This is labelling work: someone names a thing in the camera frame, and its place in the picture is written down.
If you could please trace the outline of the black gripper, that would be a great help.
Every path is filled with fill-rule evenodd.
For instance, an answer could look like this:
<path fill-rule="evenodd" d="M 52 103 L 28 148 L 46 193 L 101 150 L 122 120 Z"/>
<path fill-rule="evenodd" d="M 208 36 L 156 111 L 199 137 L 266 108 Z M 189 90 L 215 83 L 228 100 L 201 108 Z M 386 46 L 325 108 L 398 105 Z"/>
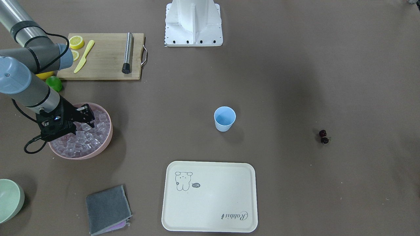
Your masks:
<path fill-rule="evenodd" d="M 84 130 L 76 130 L 74 122 L 86 123 L 94 128 L 95 116 L 89 104 L 76 108 L 63 97 L 51 112 L 40 110 L 36 114 L 36 123 L 40 128 L 40 139 L 51 142 L 66 134 L 73 133 L 76 138 L 84 138 Z"/>

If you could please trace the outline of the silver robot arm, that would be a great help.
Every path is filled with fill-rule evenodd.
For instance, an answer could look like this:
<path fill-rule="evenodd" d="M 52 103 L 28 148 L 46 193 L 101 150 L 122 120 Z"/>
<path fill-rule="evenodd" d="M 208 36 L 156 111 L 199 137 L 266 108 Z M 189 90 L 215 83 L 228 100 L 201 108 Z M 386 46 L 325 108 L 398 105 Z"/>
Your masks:
<path fill-rule="evenodd" d="M 40 135 L 33 140 L 50 142 L 75 133 L 75 122 L 94 127 L 88 104 L 73 106 L 53 90 L 38 74 L 72 66 L 69 42 L 56 44 L 50 34 L 33 21 L 16 0 L 0 3 L 1 24 L 20 48 L 1 50 L 1 93 L 33 111 Z"/>

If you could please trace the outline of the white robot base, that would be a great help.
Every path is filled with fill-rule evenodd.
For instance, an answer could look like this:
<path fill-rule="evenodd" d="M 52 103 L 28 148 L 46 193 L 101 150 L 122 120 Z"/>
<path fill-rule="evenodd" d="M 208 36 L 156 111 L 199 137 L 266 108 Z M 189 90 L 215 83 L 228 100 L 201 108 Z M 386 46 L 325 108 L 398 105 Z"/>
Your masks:
<path fill-rule="evenodd" d="M 173 0 L 165 9 L 166 47 L 223 45 L 221 8 L 213 0 Z"/>

